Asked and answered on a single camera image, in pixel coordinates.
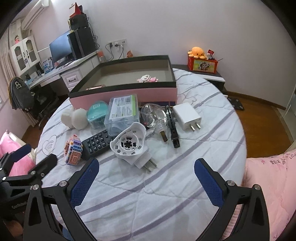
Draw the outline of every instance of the cable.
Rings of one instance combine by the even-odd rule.
[[[100,48],[100,45],[97,43],[97,40],[98,40],[98,36],[97,35],[94,35],[94,31],[93,31],[93,27],[92,25],[90,24],[90,22],[88,21],[89,18],[87,18],[87,22],[90,26],[90,29],[91,29],[91,33],[92,33],[92,37],[93,37],[93,41],[94,41],[94,44],[96,45],[96,50],[98,50]]]
[[[123,54],[123,51],[124,51],[124,47],[123,47],[123,44],[122,44],[122,52],[121,52],[121,55],[120,55],[120,57],[119,57],[118,59],[121,58],[121,56],[122,56],[122,54]]]
[[[114,59],[114,55],[113,55],[113,53],[112,53],[112,43],[109,43],[109,44],[106,44],[105,45],[105,48],[107,49],[107,51],[111,54],[111,58],[110,59],[108,59],[107,61],[112,61],[113,59]]]

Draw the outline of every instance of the white bedsheet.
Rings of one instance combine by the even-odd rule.
[[[173,69],[178,87],[178,104],[189,102],[202,117],[201,129],[184,132],[176,123],[180,148],[171,140],[150,138],[147,144],[157,168],[152,173],[130,166],[109,150],[97,157],[100,171],[84,201],[76,211],[98,240],[196,240],[213,218],[212,206],[196,178],[193,165],[204,158],[225,180],[242,181],[246,143],[240,120],[229,101],[211,83],[196,74]],[[82,131],[69,129],[60,121],[66,100],[44,127],[37,150],[37,163],[46,155],[44,142],[57,141],[52,153],[57,166],[43,179],[43,187],[67,180],[78,166],[69,166],[63,159],[65,142],[73,134],[81,140],[102,130],[90,125]],[[58,221],[62,218],[53,206]]]

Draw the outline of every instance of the blue gripper pad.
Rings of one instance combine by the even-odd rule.
[[[211,203],[214,206],[222,207],[224,203],[222,189],[199,159],[195,161],[194,172]]]
[[[70,199],[72,207],[79,206],[82,203],[98,173],[99,162],[97,159],[93,159],[72,189]]]
[[[31,146],[29,144],[26,144],[20,147],[19,149],[17,149],[16,151],[12,152],[11,158],[13,159],[14,162],[17,162],[18,160],[20,160],[21,158],[29,154],[31,150],[32,150]]]

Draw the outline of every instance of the metal screw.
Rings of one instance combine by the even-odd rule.
[[[59,182],[59,185],[60,185],[61,187],[64,187],[64,186],[67,185],[67,181],[60,181],[60,182]]]
[[[260,190],[260,189],[261,189],[261,187],[260,187],[258,184],[255,184],[255,185],[254,185],[254,188],[255,188],[256,190]]]
[[[227,184],[228,184],[229,186],[233,187],[233,186],[235,185],[235,182],[232,181],[232,180],[228,180],[228,181],[227,181]]]
[[[34,186],[33,186],[33,190],[37,190],[39,188],[39,185],[38,184],[35,184]]]

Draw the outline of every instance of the plush octopus toy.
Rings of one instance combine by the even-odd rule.
[[[188,56],[193,58],[200,58],[200,59],[206,58],[203,49],[200,47],[193,47],[191,51],[188,52]]]

